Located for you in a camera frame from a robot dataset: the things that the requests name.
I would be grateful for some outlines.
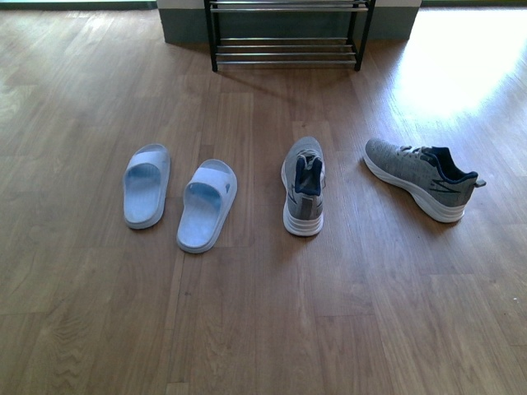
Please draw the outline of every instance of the black metal frame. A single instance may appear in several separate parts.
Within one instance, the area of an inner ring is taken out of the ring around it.
[[[268,63],[354,64],[354,69],[359,71],[375,9],[375,0],[203,0],[203,2],[214,72],[217,72],[218,64]],[[219,14],[222,12],[350,12],[351,15],[347,36],[342,38],[223,39],[219,20]],[[358,12],[366,13],[360,48],[357,48],[353,39]],[[230,41],[229,45],[222,45],[222,42],[226,41]],[[228,49],[236,49],[236,51],[229,52]]]

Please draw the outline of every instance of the gray baseboard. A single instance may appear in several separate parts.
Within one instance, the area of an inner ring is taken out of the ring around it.
[[[407,40],[419,7],[377,7],[369,39]],[[159,14],[169,44],[206,43],[207,24],[203,9],[160,9]],[[339,13],[255,13],[220,15],[224,37],[344,37],[349,15]],[[365,13],[357,17],[356,37],[364,27]]]
[[[527,0],[422,0],[421,7],[525,7]]]
[[[86,0],[85,2],[39,2],[38,0],[0,0],[0,10],[38,10],[38,11],[131,11],[153,10],[157,8],[156,1],[143,0],[118,0],[99,1]]]

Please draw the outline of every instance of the shoelace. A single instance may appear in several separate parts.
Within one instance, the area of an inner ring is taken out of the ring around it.
[[[397,155],[399,155],[400,152],[403,152],[403,156],[414,154],[414,158],[418,158],[419,155],[421,155],[422,150],[427,149],[427,146],[421,146],[419,148],[414,148],[412,146],[401,146],[399,150],[397,151]]]

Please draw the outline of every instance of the wall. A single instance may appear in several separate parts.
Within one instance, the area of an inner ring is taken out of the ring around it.
[[[421,0],[377,0],[369,38],[408,39],[420,5]],[[157,7],[167,43],[208,41],[203,0],[157,0]],[[349,16],[345,13],[259,12],[243,14],[242,18],[240,15],[220,15],[223,36],[345,36],[349,21]],[[359,13],[357,29],[363,26],[364,18],[365,13]]]

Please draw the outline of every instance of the light blue slipper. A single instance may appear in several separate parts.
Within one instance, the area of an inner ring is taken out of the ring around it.
[[[124,221],[132,229],[155,225],[163,216],[170,175],[170,155],[161,144],[135,154],[124,172]]]
[[[221,160],[205,160],[186,186],[177,242],[188,253],[204,253],[216,243],[236,196],[238,182]]]

